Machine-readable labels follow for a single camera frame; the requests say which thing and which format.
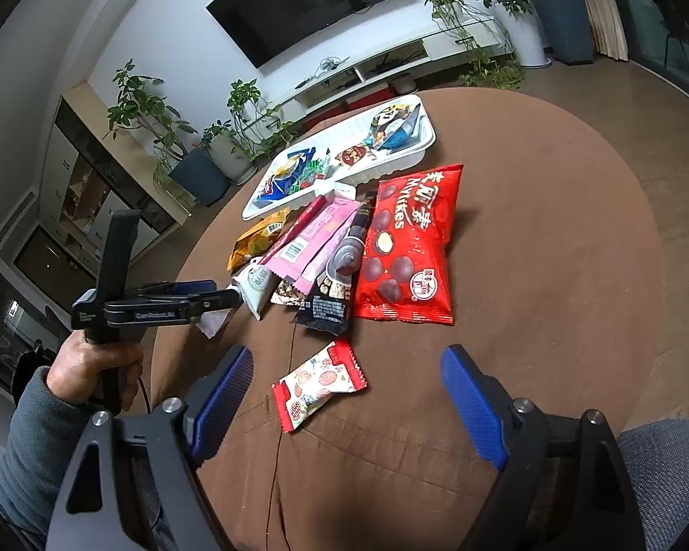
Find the air vent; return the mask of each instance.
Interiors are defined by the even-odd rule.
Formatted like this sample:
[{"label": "air vent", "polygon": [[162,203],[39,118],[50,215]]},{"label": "air vent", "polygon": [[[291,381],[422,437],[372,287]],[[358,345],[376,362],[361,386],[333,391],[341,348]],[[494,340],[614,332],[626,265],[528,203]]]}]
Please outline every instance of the air vent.
[{"label": "air vent", "polygon": [[13,211],[13,215],[11,215],[8,218],[8,221],[5,222],[5,225],[0,230],[0,244],[3,243],[5,236],[7,236],[8,232],[10,232],[10,229],[13,227],[15,222],[18,221],[18,217],[20,217],[20,214],[22,214],[25,211],[26,207],[28,207],[28,205],[30,205],[33,199],[35,198],[35,193],[33,193],[33,191],[30,191],[26,195],[26,198],[20,201],[20,205],[15,208],[15,211]]}]

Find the black snack package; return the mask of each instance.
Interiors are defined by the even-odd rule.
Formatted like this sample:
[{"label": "black snack package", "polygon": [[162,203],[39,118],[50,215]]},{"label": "black snack package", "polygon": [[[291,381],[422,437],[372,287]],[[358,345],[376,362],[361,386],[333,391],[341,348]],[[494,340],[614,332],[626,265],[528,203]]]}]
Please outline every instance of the black snack package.
[{"label": "black snack package", "polygon": [[373,219],[375,195],[360,203],[347,235],[316,278],[294,322],[341,336],[350,324],[353,277],[360,270],[365,236]]}]

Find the person's arm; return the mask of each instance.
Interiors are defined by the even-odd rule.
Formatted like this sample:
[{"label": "person's arm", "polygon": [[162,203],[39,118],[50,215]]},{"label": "person's arm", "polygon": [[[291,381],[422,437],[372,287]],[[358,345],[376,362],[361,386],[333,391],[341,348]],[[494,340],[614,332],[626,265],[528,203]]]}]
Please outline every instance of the person's arm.
[{"label": "person's arm", "polygon": [[53,366],[39,368],[28,383],[0,462],[0,519],[28,548],[43,548],[64,473],[96,409],[87,401],[101,371],[129,366],[123,389],[123,409],[128,410],[137,393],[142,357],[139,344],[97,346],[85,340],[84,332],[75,331]]}]

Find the round wooden table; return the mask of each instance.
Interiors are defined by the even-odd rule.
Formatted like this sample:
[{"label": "round wooden table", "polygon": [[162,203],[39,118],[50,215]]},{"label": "round wooden table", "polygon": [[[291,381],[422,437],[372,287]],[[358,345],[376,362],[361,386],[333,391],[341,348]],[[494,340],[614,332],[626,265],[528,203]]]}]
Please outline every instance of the round wooden table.
[{"label": "round wooden table", "polygon": [[[233,343],[255,376],[217,456],[199,471],[244,549],[452,551],[495,478],[476,457],[439,377],[463,344],[512,396],[548,413],[599,408],[615,433],[647,379],[663,310],[652,212],[615,150],[564,110],[510,91],[420,94],[437,135],[410,171],[464,163],[448,249],[456,323],[357,320],[350,340],[369,387],[332,399],[282,435],[271,384],[331,338],[269,306],[208,341],[196,327],[158,332],[156,403],[183,394]],[[328,120],[326,125],[337,119]],[[179,280],[227,285],[227,258],[250,227],[238,193],[189,255]]]}]

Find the curtain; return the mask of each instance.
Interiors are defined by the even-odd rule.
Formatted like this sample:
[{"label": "curtain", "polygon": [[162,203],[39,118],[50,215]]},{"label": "curtain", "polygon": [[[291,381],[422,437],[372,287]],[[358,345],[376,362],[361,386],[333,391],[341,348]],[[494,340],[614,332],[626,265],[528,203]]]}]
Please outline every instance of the curtain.
[{"label": "curtain", "polygon": [[627,43],[615,0],[586,0],[597,51],[615,60],[627,60]]}]

